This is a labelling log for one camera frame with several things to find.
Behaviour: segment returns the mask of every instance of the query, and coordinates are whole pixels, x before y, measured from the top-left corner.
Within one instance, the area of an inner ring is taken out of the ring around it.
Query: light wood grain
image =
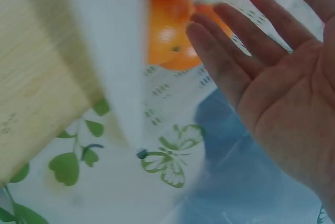
[[[65,0],[0,0],[0,182],[102,98]]]

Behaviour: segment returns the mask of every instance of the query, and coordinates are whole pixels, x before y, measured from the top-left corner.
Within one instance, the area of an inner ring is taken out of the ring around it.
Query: green butterfly pattern
[[[149,152],[141,161],[142,168],[148,173],[160,173],[160,179],[172,187],[183,188],[186,180],[183,166],[187,166],[183,157],[190,155],[187,151],[201,143],[204,136],[205,131],[198,125],[187,125],[182,129],[174,125],[169,138],[159,138],[164,147]]]
[[[107,101],[103,99],[93,106],[93,110],[98,116],[102,117],[109,113],[110,108]],[[103,146],[99,144],[90,144],[86,147],[80,144],[79,132],[83,122],[93,136],[98,138],[104,134],[103,124],[82,117],[77,122],[75,134],[69,134],[64,130],[57,136],[59,139],[74,139],[72,151],[57,155],[49,162],[49,169],[54,172],[55,179],[65,186],[73,186],[77,183],[80,172],[80,161],[83,161],[89,167],[94,167],[94,163],[99,161],[98,154],[94,152],[92,148],[103,148]],[[78,159],[75,154],[77,147],[80,147],[82,151],[81,159]]]

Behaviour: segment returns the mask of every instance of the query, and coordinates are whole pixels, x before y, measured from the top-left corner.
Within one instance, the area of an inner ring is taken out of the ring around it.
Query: printed pattern
[[[187,166],[183,157],[190,155],[185,151],[202,142],[204,136],[200,126],[188,125],[179,129],[178,125],[174,125],[173,134],[169,138],[159,138],[164,147],[160,147],[160,151],[149,152],[141,165],[148,173],[160,173],[161,180],[168,185],[182,188],[186,180],[183,166]]]
[[[29,173],[29,164],[26,164],[10,181],[10,183],[19,183],[23,181]],[[5,186],[5,192],[13,208],[13,214],[4,208],[0,208],[0,220],[3,222],[15,222],[15,224],[48,224],[48,222],[35,211],[25,207],[12,197],[10,190]]]

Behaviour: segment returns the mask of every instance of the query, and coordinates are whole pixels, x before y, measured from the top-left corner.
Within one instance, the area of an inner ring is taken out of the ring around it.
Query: green leaf pattern
[[[73,152],[60,154],[49,163],[49,168],[54,171],[56,180],[66,186],[73,186],[79,177],[79,163]]]
[[[174,125],[168,137],[159,138],[164,148],[149,152],[141,161],[142,168],[148,173],[161,172],[163,182],[175,188],[182,188],[185,185],[182,165],[187,165],[182,157],[188,154],[181,152],[202,142],[204,136],[205,132],[200,126],[188,125],[180,130],[178,125]]]
[[[11,180],[10,183],[23,181],[29,173],[29,163],[27,163]]]
[[[93,136],[101,137],[104,134],[104,126],[100,123],[85,120],[86,125]]]
[[[71,135],[69,134],[66,130],[62,131],[58,136],[57,138],[59,139],[72,139],[74,138],[75,135]]]
[[[84,155],[84,161],[89,167],[93,167],[95,162],[99,161],[99,156],[92,149],[87,149]]]
[[[12,221],[16,221],[16,218],[6,209],[3,209],[2,207],[0,207],[0,220],[3,222],[12,222]]]
[[[109,113],[109,105],[107,103],[107,100],[103,99],[99,103],[97,103],[95,106],[93,106],[93,110],[95,113],[97,113],[99,116],[103,116],[107,113]]]
[[[20,204],[14,204],[14,212],[18,224],[48,224],[38,213]]]

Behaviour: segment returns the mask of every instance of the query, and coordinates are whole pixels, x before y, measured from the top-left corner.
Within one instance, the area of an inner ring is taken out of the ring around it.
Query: tangerine
[[[190,0],[151,0],[148,64],[173,58],[171,52],[180,44],[192,12]]]
[[[171,55],[174,56],[171,61],[161,64],[164,69],[184,71],[201,64],[201,60],[193,49],[186,33],[183,33],[180,45],[171,52]]]

